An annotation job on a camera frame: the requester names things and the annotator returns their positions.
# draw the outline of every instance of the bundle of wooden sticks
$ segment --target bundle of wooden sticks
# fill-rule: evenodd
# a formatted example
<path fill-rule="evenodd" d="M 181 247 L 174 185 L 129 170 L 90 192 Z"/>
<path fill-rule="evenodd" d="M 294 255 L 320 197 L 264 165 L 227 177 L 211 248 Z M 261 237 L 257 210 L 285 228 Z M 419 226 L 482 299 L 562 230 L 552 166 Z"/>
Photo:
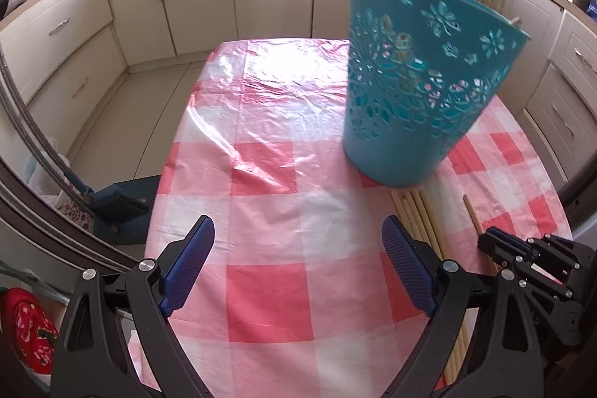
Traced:
<path fill-rule="evenodd" d="M 444 232 L 435 218 L 427 195 L 423 191 L 406 192 L 403 194 L 392 191 L 391 194 L 396 210 L 398 211 L 398 217 L 408 233 L 415 240 L 428 243 L 438 257 L 440 257 L 440 260 L 451 258 L 446 240 L 444 239 Z M 468 345 L 469 337 L 466 326 L 463 323 L 452 349 L 452 354 L 450 354 L 450 358 L 444 369 L 446 385 L 451 385 L 456 381 L 456 377 L 465 359 Z"/>

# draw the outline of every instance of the metal screw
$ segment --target metal screw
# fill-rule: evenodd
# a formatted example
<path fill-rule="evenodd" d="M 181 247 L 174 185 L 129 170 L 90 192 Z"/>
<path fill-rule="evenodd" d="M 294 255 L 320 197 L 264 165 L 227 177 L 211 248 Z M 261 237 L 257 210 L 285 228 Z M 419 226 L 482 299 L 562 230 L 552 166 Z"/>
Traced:
<path fill-rule="evenodd" d="M 153 260 L 143 260 L 141 263 L 139 263 L 139 270 L 141 270 L 141 272 L 150 272 L 150 270 L 153 270 L 154 267 L 155 262 Z"/>
<path fill-rule="evenodd" d="M 446 260 L 444 263 L 442 263 L 442 267 L 444 270 L 446 270 L 446 272 L 450 273 L 458 272 L 459 269 L 458 263 L 456 263 L 454 260 Z"/>
<path fill-rule="evenodd" d="M 94 269 L 87 269 L 83 272 L 83 279 L 86 281 L 90 281 L 96 276 L 96 271 Z"/>
<path fill-rule="evenodd" d="M 514 280 L 514 272 L 512 272 L 512 270 L 508 270 L 508 269 L 502 270 L 501 277 L 505 281 L 513 281 Z"/>

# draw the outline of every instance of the pink checkered tablecloth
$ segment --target pink checkered tablecloth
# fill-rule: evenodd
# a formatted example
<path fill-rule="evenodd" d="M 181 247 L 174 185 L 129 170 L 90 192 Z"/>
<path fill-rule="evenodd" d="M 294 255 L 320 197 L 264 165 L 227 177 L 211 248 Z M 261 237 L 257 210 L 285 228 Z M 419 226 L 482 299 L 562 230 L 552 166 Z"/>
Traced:
<path fill-rule="evenodd" d="M 347 41 L 235 41 L 208 59 L 178 127 L 146 255 L 202 214 L 216 243 L 170 323 L 216 398 L 378 398 L 426 324 L 381 244 L 390 189 L 359 173 L 341 135 Z M 485 258 L 484 227 L 571 237 L 556 191 L 495 97 L 423 184 L 452 256 Z M 157 387 L 138 338 L 129 349 Z"/>

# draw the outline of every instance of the drawer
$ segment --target drawer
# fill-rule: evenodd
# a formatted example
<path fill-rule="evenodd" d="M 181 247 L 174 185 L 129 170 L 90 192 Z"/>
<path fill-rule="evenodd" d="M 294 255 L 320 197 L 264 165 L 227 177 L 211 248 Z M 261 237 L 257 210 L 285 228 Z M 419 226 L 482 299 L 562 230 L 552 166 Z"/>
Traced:
<path fill-rule="evenodd" d="M 526 106 L 571 178 L 597 148 L 597 121 L 559 70 L 549 65 Z"/>
<path fill-rule="evenodd" d="M 550 59 L 597 116 L 597 35 L 566 12 Z"/>
<path fill-rule="evenodd" d="M 79 46 L 112 21 L 108 0 L 40 0 L 0 32 L 13 79 L 29 102 Z"/>
<path fill-rule="evenodd" d="M 568 178 L 541 129 L 526 109 L 517 116 L 516 121 L 541 159 L 553 186 L 559 190 L 568 181 Z"/>
<path fill-rule="evenodd" d="M 126 68 L 109 27 L 80 47 L 50 77 L 28 109 L 66 154 L 101 98 Z"/>

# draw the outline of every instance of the blue gripper pad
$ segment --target blue gripper pad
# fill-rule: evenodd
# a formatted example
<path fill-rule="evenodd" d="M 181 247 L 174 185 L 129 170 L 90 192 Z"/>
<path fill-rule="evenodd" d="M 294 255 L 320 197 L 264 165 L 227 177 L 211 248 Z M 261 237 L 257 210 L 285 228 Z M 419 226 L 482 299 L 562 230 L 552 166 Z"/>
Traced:
<path fill-rule="evenodd" d="M 433 317 L 438 307 L 434 299 L 434 278 L 411 245 L 413 239 L 408 231 L 395 216 L 383 221 L 381 241 L 413 305 Z"/>
<path fill-rule="evenodd" d="M 180 245 L 182 248 L 163 279 L 163 297 L 159 309 L 164 317 L 171 316 L 173 311 L 180 309 L 186 302 L 207 255 L 214 246 L 215 237 L 214 222 L 211 218 L 202 216 L 184 240 L 169 244 Z"/>

